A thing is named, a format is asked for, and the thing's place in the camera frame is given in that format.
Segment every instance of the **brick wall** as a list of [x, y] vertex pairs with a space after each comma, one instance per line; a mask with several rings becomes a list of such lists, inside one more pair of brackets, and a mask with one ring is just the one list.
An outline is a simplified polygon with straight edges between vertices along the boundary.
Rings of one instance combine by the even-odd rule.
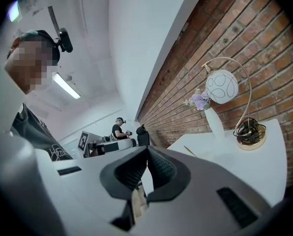
[[[250, 116], [279, 120], [287, 148], [288, 185], [292, 185], [293, 28], [285, 12], [275, 0], [200, 0], [186, 26], [158, 73], [139, 122], [152, 141], [164, 147], [183, 134], [210, 131], [204, 112], [183, 102], [195, 88], [205, 87], [203, 63], [217, 56], [232, 57], [251, 77]], [[233, 72], [239, 82], [238, 96], [223, 105], [213, 104], [224, 128], [233, 128], [248, 101], [248, 81], [234, 63], [217, 60], [210, 66]]]

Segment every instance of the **black cable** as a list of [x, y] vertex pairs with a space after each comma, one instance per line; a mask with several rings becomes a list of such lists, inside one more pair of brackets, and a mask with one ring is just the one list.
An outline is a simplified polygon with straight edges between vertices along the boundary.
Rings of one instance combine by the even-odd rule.
[[245, 118], [241, 125], [238, 128], [237, 134], [235, 131], [233, 135], [237, 137], [237, 140], [242, 143], [257, 143], [259, 139], [259, 125], [266, 127], [262, 124], [259, 124], [254, 118], [247, 117]]

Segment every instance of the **white table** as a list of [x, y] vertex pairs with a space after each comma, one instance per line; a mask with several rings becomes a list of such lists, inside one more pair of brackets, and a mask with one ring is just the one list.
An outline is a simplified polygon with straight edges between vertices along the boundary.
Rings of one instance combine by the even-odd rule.
[[254, 188], [274, 206], [283, 199], [287, 180], [287, 158], [284, 139], [277, 119], [262, 122], [266, 141], [255, 150], [242, 150], [233, 130], [225, 131], [222, 142], [213, 133], [183, 135], [168, 149], [217, 163]]

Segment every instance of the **black t-shirt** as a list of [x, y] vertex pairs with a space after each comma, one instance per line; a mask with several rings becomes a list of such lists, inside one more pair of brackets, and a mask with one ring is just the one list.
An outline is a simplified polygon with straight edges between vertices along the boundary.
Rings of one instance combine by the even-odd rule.
[[13, 122], [12, 133], [27, 139], [34, 148], [47, 151], [52, 161], [73, 159], [53, 138], [46, 124], [23, 105], [23, 111], [17, 113]]
[[119, 130], [120, 133], [123, 134], [121, 127], [119, 125], [115, 124], [115, 125], [112, 126], [112, 134], [114, 135], [115, 138], [117, 138], [118, 140], [122, 140], [122, 139], [126, 139], [127, 138], [126, 136], [124, 136], [124, 137], [117, 137], [116, 136], [116, 132], [115, 132], [116, 130]]

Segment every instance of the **ceiling light fixture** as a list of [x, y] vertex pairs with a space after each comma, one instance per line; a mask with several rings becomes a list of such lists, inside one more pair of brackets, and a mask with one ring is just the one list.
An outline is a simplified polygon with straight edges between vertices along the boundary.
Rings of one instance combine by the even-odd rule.
[[18, 1], [15, 1], [8, 11], [8, 17], [13, 22], [19, 16]]
[[62, 79], [62, 77], [60, 76], [60, 74], [58, 74], [58, 73], [56, 73], [53, 77], [52, 77], [52, 79], [56, 82], [56, 83], [58, 83], [58, 85], [60, 86], [60, 87], [62, 87], [66, 92], [68, 92], [74, 99], [79, 99], [81, 96], [77, 93], [77, 92], [75, 92], [74, 91], [74, 89], [73, 88], [71, 88], [70, 86], [69, 86], [69, 84], [68, 83], [66, 83], [65, 81], [64, 81], [64, 79]]

